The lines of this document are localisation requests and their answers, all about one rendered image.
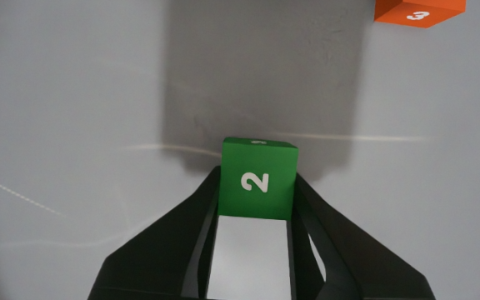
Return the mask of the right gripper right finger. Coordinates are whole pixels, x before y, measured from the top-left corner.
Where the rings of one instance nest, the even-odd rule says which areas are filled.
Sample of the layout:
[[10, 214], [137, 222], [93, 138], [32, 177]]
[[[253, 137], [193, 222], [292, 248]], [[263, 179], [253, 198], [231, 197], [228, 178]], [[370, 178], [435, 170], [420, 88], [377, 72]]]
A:
[[298, 172], [292, 201], [291, 300], [437, 300], [422, 273], [328, 204]]

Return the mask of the orange block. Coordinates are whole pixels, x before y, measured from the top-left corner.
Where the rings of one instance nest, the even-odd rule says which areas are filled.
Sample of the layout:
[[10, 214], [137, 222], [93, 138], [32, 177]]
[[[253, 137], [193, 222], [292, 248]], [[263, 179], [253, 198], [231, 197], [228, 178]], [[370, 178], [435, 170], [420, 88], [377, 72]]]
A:
[[430, 28], [466, 11], [467, 0], [376, 0], [375, 22]]

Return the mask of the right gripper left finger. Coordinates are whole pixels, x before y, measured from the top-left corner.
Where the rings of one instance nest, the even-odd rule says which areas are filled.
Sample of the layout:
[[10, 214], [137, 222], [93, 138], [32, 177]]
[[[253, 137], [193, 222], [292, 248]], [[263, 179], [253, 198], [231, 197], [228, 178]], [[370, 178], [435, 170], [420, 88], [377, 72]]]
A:
[[220, 181], [221, 166], [216, 166], [192, 195], [108, 255], [92, 288], [112, 285], [207, 298]]

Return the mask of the green block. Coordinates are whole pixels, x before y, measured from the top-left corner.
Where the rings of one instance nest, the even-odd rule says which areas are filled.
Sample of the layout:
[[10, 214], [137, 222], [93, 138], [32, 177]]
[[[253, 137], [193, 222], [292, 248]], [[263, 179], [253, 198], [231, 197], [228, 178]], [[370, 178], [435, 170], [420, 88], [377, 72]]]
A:
[[298, 150], [289, 142], [226, 137], [217, 215], [291, 221]]

